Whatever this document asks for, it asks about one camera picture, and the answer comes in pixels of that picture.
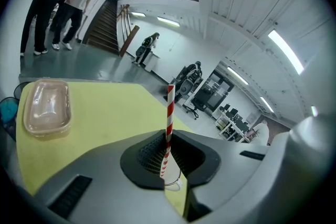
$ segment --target ceiling light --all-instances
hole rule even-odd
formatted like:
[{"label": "ceiling light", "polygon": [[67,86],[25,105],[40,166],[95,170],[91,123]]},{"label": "ceiling light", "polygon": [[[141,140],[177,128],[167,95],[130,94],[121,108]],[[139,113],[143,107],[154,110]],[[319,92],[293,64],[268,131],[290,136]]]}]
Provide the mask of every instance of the ceiling light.
[{"label": "ceiling light", "polygon": [[162,22],[165,22],[165,23],[169,23],[169,24],[175,25],[175,26],[180,26],[179,23],[173,22],[172,20],[164,19],[164,18],[161,18],[161,17],[158,17],[158,20],[160,20]]},{"label": "ceiling light", "polygon": [[298,57],[296,57],[295,53],[292,51],[292,49],[284,41],[284,39],[282,37],[280,37],[280,35],[275,30],[273,30],[271,33],[269,33],[268,36],[284,52],[284,54],[287,56],[287,58],[290,60],[290,62],[292,63],[292,65],[296,69],[296,72],[298,74],[301,74],[303,72],[303,66],[300,63]]},{"label": "ceiling light", "polygon": [[314,117],[316,117],[319,114],[315,106],[311,107],[311,113],[313,114]]},{"label": "ceiling light", "polygon": [[263,102],[266,104],[266,106],[268,107],[268,109],[272,112],[272,113],[274,113],[274,111],[273,111],[273,109],[269,106],[269,104],[266,102],[266,100],[264,99],[264,97],[260,97],[262,100],[263,100]]},{"label": "ceiling light", "polygon": [[143,13],[140,13],[140,12],[131,12],[131,13],[132,13],[133,15],[146,17],[146,15],[144,15]]},{"label": "ceiling light", "polygon": [[227,69],[231,71],[233,74],[235,74],[243,83],[248,85],[248,83],[240,75],[238,75],[231,67],[228,67]]}]

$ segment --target staircase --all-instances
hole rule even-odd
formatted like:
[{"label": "staircase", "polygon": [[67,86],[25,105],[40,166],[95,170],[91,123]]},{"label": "staircase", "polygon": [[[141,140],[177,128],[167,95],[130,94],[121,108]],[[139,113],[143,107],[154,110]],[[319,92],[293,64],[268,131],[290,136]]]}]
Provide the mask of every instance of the staircase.
[{"label": "staircase", "polygon": [[106,0],[95,15],[83,43],[119,55],[117,42],[117,1]]}]

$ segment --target black bag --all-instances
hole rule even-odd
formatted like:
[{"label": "black bag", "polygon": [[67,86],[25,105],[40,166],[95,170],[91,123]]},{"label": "black bag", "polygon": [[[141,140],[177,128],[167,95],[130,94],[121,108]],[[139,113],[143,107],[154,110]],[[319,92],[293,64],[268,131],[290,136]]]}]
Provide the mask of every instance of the black bag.
[{"label": "black bag", "polygon": [[141,45],[147,48],[151,44],[151,41],[152,41],[151,37],[145,38],[145,40],[143,41]]},{"label": "black bag", "polygon": [[196,82],[197,79],[201,77],[201,73],[198,69],[193,69],[187,74],[187,79],[191,80],[193,83]]},{"label": "black bag", "polygon": [[138,49],[137,49],[137,51],[135,52],[135,55],[137,56],[137,57],[140,57],[141,55],[143,55],[143,53],[146,51],[146,47],[145,46],[143,46],[143,45],[141,45]]}]

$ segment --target stair railing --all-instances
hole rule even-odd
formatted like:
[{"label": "stair railing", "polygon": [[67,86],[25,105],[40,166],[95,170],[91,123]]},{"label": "stair railing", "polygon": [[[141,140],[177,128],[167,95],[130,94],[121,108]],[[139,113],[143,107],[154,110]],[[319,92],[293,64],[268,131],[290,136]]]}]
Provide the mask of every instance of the stair railing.
[{"label": "stair railing", "polygon": [[117,16],[117,21],[121,20],[121,31],[122,31],[122,39],[123,39],[123,46],[121,47],[119,51],[119,55],[121,57],[124,56],[126,53],[131,41],[135,37],[136,33],[140,29],[138,25],[135,25],[133,29],[131,29],[130,25],[130,16],[128,12],[128,8],[130,5],[121,5],[121,11],[119,15]]}]

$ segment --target yellow mat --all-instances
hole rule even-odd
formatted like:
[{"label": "yellow mat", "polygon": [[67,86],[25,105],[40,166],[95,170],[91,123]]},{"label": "yellow mat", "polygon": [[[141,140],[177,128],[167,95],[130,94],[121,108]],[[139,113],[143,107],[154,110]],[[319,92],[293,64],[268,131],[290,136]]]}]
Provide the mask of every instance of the yellow mat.
[{"label": "yellow mat", "polygon": [[[52,175],[83,153],[138,134],[165,129],[166,107],[138,84],[69,82],[72,124],[68,136],[39,141],[23,126],[23,110],[29,90],[21,95],[17,125],[17,155],[26,189],[32,195]],[[174,129],[191,130],[174,117]],[[182,214],[186,179],[181,191],[165,191]]]}]

